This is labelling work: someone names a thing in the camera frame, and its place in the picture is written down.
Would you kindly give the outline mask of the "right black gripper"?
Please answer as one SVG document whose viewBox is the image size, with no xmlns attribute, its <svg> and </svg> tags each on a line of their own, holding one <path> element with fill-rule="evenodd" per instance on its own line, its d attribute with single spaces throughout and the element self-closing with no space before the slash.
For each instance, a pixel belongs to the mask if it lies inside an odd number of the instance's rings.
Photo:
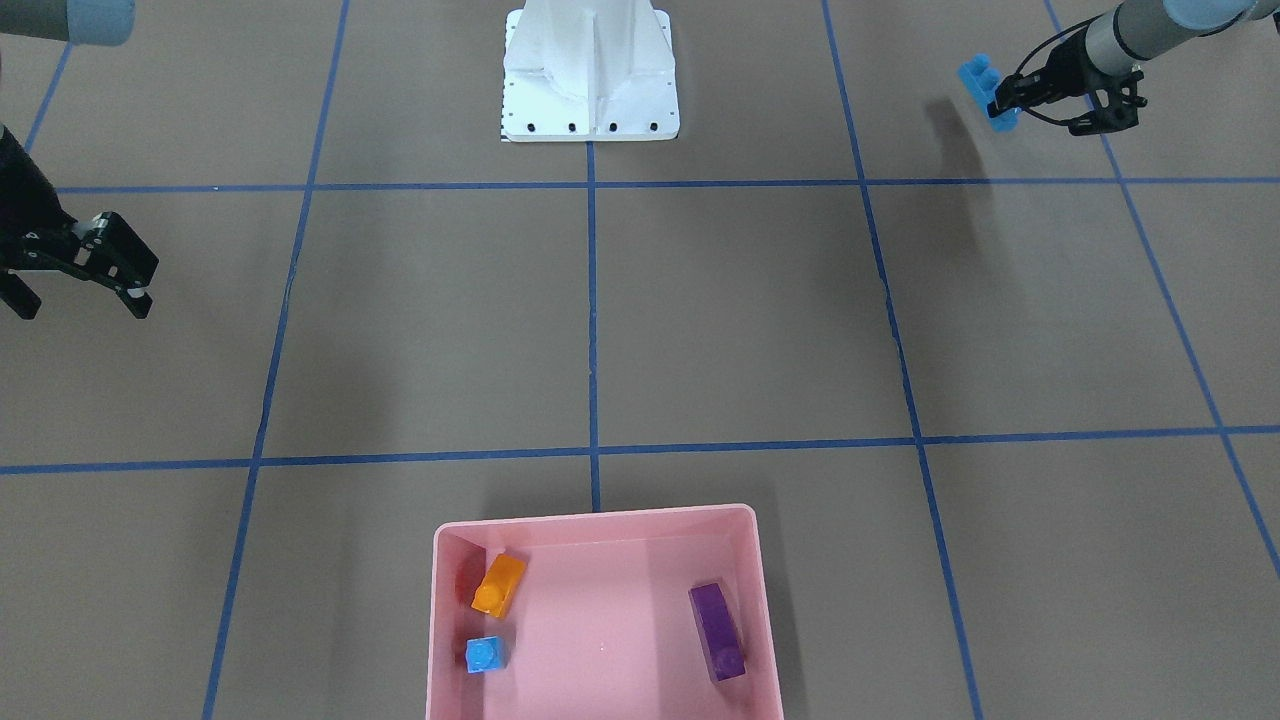
<svg viewBox="0 0 1280 720">
<path fill-rule="evenodd" d="M 40 170 L 20 141 L 3 126 L 1 141 L 1 232 L 3 281 L 9 281 L 10 258 L 28 258 L 17 241 L 31 232 L 61 233 L 76 219 L 64 211 L 49 178 Z M 156 254 L 118 213 L 104 211 L 86 222 L 79 232 L 84 264 L 65 265 L 60 272 L 110 290 L 136 319 L 146 319 L 154 305 L 148 287 L 159 265 Z"/>
</svg>

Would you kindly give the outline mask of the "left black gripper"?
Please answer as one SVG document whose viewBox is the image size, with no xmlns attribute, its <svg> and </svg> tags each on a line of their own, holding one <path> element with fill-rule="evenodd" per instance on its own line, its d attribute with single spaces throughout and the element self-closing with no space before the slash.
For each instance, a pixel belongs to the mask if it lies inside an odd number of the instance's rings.
<svg viewBox="0 0 1280 720">
<path fill-rule="evenodd" d="M 1097 70 L 1088 56 L 1085 36 L 1071 36 L 1050 51 L 1044 64 L 1029 69 L 1033 56 L 1020 64 L 1020 82 L 1001 82 L 986 106 L 989 119 L 1025 111 L 1027 105 L 1046 105 L 1066 97 L 1083 97 L 1088 70 Z"/>
</svg>

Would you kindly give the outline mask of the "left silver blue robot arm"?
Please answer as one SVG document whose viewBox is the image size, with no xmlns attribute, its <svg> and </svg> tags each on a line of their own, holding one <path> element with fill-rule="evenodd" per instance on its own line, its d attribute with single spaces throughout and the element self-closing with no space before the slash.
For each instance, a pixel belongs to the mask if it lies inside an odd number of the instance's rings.
<svg viewBox="0 0 1280 720">
<path fill-rule="evenodd" d="M 1120 1 L 1032 49 L 1015 72 L 984 68 L 974 99 L 991 120 L 1027 114 L 1073 136 L 1130 129 L 1143 65 L 1196 38 L 1277 19 L 1275 1 Z"/>
</svg>

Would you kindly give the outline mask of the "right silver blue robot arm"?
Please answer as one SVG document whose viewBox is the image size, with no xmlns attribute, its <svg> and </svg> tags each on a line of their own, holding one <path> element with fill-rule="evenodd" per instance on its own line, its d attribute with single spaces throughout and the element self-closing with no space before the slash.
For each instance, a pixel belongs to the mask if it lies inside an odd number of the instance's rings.
<svg viewBox="0 0 1280 720">
<path fill-rule="evenodd" d="M 5 1 L 4 35 L 115 47 L 134 27 L 133 1 Z M 1 146 L 1 299 L 19 319 L 32 320 L 40 296 L 23 272 L 56 272 L 110 290 L 132 316 L 148 316 L 148 287 L 157 256 L 118 213 L 78 220 L 8 129 Z"/>
</svg>

